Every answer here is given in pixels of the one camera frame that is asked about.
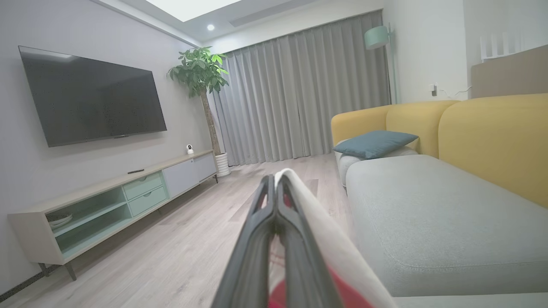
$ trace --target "throw pillow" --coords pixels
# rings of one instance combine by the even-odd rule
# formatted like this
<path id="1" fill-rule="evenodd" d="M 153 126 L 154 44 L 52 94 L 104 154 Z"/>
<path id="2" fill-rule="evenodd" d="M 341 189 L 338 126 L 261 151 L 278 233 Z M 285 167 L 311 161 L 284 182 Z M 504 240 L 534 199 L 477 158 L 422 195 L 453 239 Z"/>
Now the throw pillow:
<path id="1" fill-rule="evenodd" d="M 341 142 L 333 150 L 346 155 L 373 159 L 382 157 L 417 138 L 418 136 L 406 133 L 374 130 Z"/>

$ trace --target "wall-mounted tv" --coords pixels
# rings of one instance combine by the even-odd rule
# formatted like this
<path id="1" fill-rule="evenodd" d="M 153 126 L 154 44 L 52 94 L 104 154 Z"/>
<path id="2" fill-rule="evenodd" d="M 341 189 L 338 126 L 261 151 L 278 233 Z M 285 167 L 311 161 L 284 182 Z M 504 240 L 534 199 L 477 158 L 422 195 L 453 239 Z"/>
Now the wall-mounted tv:
<path id="1" fill-rule="evenodd" d="M 19 46 L 49 147 L 167 130 L 151 71 Z"/>

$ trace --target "gray sofa cushion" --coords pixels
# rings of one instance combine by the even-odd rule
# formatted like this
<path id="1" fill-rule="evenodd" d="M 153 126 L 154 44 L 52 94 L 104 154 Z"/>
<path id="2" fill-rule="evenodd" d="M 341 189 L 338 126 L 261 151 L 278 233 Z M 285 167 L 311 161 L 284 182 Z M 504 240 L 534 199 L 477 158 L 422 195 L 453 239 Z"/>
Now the gray sofa cushion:
<path id="1" fill-rule="evenodd" d="M 346 187 L 392 296 L 548 292 L 548 209 L 426 155 L 355 163 Z"/>
<path id="2" fill-rule="evenodd" d="M 548 293 L 394 298 L 399 308 L 540 308 L 548 306 Z"/>

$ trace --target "gray curtain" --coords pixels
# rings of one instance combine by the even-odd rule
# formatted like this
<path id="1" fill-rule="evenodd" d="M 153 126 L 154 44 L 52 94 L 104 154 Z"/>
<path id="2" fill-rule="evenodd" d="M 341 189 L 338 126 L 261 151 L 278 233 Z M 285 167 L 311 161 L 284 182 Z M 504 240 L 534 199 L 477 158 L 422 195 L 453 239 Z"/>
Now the gray curtain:
<path id="1" fill-rule="evenodd" d="M 331 118 L 390 103 L 384 48 L 363 34 L 381 11 L 235 50 L 214 94 L 229 165 L 331 152 Z"/>

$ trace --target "drawer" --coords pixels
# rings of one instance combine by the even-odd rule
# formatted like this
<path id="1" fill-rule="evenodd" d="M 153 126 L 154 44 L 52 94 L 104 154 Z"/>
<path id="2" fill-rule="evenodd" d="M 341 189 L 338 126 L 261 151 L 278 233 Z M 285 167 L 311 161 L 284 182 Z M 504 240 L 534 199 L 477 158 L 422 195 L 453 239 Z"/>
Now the drawer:
<path id="1" fill-rule="evenodd" d="M 129 208 L 132 210 L 133 217 L 135 217 L 164 200 L 165 189 L 162 186 L 129 202 Z"/>
<path id="2" fill-rule="evenodd" d="M 153 173 L 140 178 L 137 181 L 127 183 L 124 185 L 125 196 L 128 200 L 131 200 L 143 193 L 150 191 L 158 186 L 162 185 L 162 179 L 160 178 L 160 172 Z"/>

